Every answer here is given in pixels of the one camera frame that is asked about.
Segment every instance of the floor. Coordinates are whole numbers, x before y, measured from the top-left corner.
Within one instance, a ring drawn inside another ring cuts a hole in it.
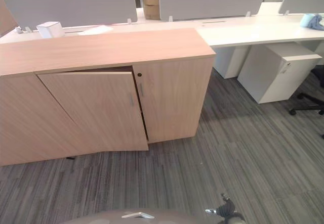
[[[324,96],[312,74],[297,92]],[[249,224],[324,223],[324,117],[307,100],[257,105],[212,72],[194,138],[0,168],[0,223],[60,223],[117,208],[204,209],[226,192]]]

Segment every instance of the blue object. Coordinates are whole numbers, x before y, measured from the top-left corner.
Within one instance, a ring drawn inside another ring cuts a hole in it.
[[[309,22],[310,22],[310,20],[311,20],[313,17],[315,17],[315,14],[312,14],[312,13],[306,13],[306,14],[303,16],[302,20],[300,21],[300,26],[301,26],[301,27],[305,27],[305,28],[307,28],[307,27],[308,27],[308,24],[309,24]]]
[[[316,29],[316,30],[323,30],[324,26],[321,25],[319,22],[322,20],[322,16],[320,14],[316,14],[308,23],[308,28]]]

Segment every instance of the cardboard box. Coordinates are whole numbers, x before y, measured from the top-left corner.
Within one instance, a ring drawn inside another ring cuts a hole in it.
[[[143,10],[146,19],[160,19],[159,0],[143,0]]]
[[[144,15],[146,19],[160,19],[159,5],[145,5],[143,4]]]

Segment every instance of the cabinet top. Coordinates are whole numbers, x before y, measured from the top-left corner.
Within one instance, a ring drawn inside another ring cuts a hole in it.
[[[129,66],[214,55],[192,28],[38,39],[0,44],[0,76]]]

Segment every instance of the metal handle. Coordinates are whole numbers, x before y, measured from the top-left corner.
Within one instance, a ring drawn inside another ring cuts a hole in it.
[[[131,100],[131,105],[134,106],[134,100],[133,100],[133,96],[131,93],[130,93],[130,100]]]
[[[143,86],[142,86],[141,83],[140,83],[140,91],[141,91],[142,96],[144,96],[144,93],[143,93]]]
[[[154,216],[149,215],[149,214],[144,213],[144,212],[136,212],[136,213],[132,213],[132,214],[122,216],[122,218],[134,218],[134,217],[141,217],[141,218],[145,218],[145,219],[154,219]]]

